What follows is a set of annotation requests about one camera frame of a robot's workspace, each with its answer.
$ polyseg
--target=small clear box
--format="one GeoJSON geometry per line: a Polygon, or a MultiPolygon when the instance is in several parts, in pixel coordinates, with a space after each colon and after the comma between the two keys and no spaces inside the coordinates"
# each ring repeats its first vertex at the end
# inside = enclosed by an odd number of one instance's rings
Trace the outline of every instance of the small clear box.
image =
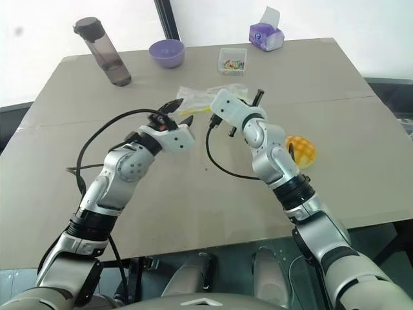
{"type": "Polygon", "coordinates": [[[245,48],[221,48],[218,57],[218,70],[228,76],[242,76],[247,67],[245,48]]]}

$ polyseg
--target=tabletop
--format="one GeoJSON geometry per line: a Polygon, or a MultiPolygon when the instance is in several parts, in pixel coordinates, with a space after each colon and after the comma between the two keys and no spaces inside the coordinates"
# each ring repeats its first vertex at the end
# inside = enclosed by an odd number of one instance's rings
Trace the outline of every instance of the tabletop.
{"type": "MultiPolygon", "coordinates": [[[[242,83],[261,102],[268,120],[310,139],[317,160],[304,171],[346,227],[413,217],[413,144],[333,39],[286,41],[262,52],[248,49],[245,76],[217,71],[221,46],[188,48],[184,63],[159,68],[147,51],[121,54],[132,75],[113,87],[92,56],[62,60],[0,157],[0,269],[33,267],[66,226],[79,203],[74,165],[84,142],[104,122],[131,109],[157,108],[179,86],[205,89],[242,83]]],[[[217,170],[205,152],[210,115],[198,113],[188,152],[161,153],[139,183],[113,231],[121,256],[171,253],[288,236],[292,224],[260,181],[217,170]]],[[[83,164],[101,163],[112,145],[147,121],[133,116],[100,135],[83,164]]],[[[211,134],[218,162],[253,174],[242,137],[222,124],[211,134]]],[[[90,183],[99,169],[84,171],[90,183]]],[[[108,248],[102,260],[113,260],[108,248]]]]}

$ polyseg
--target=yellow ball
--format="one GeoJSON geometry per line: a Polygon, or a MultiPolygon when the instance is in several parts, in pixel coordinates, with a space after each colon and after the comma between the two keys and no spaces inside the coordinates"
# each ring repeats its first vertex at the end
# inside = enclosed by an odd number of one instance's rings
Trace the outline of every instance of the yellow ball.
{"type": "Polygon", "coordinates": [[[285,140],[287,150],[290,143],[294,146],[294,160],[300,169],[305,169],[314,163],[317,152],[310,140],[301,136],[288,136],[285,140]]]}

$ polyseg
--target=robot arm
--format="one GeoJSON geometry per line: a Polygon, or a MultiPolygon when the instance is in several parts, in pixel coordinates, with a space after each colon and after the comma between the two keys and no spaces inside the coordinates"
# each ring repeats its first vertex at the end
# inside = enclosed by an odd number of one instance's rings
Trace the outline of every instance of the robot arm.
{"type": "Polygon", "coordinates": [[[400,287],[369,258],[351,248],[347,230],[285,148],[284,130],[268,124],[264,110],[244,104],[227,90],[218,93],[211,109],[242,132],[252,153],[255,174],[295,224],[292,234],[306,260],[321,266],[336,309],[413,309],[413,301],[400,287]]]}
{"type": "MultiPolygon", "coordinates": [[[[160,111],[171,112],[165,109],[175,104],[172,101],[160,111]]],[[[192,117],[179,125],[170,120],[173,129],[155,114],[149,118],[149,125],[139,127],[126,137],[128,143],[106,155],[101,173],[46,257],[35,288],[17,295],[1,309],[66,310],[90,301],[103,268],[97,257],[103,254],[117,217],[155,156],[161,150],[181,152],[194,144],[189,130],[192,117]]]]}

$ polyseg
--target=tissue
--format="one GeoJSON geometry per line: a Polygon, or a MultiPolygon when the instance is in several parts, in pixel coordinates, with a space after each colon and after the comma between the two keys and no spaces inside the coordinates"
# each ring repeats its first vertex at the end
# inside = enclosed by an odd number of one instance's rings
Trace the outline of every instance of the tissue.
{"type": "Polygon", "coordinates": [[[269,6],[258,24],[250,27],[249,40],[266,52],[283,46],[284,33],[278,29],[279,12],[269,6]]]}

